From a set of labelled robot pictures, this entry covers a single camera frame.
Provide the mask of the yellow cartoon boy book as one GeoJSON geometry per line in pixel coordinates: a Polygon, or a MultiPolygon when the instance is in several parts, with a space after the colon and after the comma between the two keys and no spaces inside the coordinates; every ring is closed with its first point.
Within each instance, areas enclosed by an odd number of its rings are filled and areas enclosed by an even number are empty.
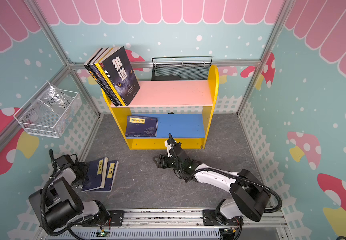
{"type": "Polygon", "coordinates": [[[108,78],[107,74],[104,71],[104,68],[101,65],[101,60],[107,56],[109,54],[109,52],[112,50],[113,48],[105,48],[102,49],[99,53],[98,56],[95,58],[94,60],[94,65],[96,66],[96,68],[99,70],[100,75],[104,78],[105,83],[107,84],[107,86],[111,89],[111,93],[112,93],[112,98],[113,98],[113,103],[116,107],[118,106],[124,106],[125,102],[121,99],[120,95],[117,93],[117,91],[115,90],[115,87],[113,86],[112,82],[110,81],[110,79],[108,78]]]}

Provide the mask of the navy book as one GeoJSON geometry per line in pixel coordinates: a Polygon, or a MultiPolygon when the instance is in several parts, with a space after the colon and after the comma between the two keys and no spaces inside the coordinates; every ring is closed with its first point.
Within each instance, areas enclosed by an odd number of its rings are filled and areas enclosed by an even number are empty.
{"type": "Polygon", "coordinates": [[[148,138],[156,137],[158,130],[158,118],[144,116],[128,116],[126,126],[126,137],[148,138]]]}
{"type": "Polygon", "coordinates": [[[115,177],[118,170],[119,161],[108,161],[106,164],[106,172],[104,174],[105,183],[104,187],[95,190],[95,192],[111,192],[113,188],[113,184],[115,181],[115,177]]]}
{"type": "Polygon", "coordinates": [[[104,188],[108,161],[109,159],[104,157],[89,162],[88,171],[86,173],[87,179],[83,182],[82,192],[96,191],[104,188]]]}

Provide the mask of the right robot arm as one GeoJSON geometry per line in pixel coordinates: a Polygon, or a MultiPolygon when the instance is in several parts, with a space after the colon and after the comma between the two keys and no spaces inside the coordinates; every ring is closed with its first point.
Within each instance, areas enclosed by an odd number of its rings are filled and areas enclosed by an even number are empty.
{"type": "Polygon", "coordinates": [[[223,199],[214,210],[213,216],[221,225],[235,217],[246,217],[259,222],[270,200],[271,193],[248,170],[228,172],[191,159],[172,135],[165,141],[166,154],[153,157],[160,169],[172,169],[185,182],[194,181],[212,185],[228,192],[231,197],[223,199]]]}

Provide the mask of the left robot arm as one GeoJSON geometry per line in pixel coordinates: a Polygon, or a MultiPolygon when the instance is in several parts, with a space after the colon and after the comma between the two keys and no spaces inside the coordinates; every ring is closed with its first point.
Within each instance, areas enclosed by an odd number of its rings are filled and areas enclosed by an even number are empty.
{"type": "Polygon", "coordinates": [[[93,200],[84,202],[72,188],[77,175],[72,168],[52,162],[53,173],[43,188],[28,197],[29,203],[45,232],[58,236],[73,226],[102,227],[111,220],[104,205],[93,200]]]}

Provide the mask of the black wolf book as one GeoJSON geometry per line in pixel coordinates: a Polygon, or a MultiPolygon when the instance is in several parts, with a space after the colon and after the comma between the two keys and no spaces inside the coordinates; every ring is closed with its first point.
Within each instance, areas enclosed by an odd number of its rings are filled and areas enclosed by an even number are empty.
{"type": "Polygon", "coordinates": [[[125,48],[113,47],[101,60],[101,65],[125,106],[130,105],[140,90],[140,85],[125,48]]]}

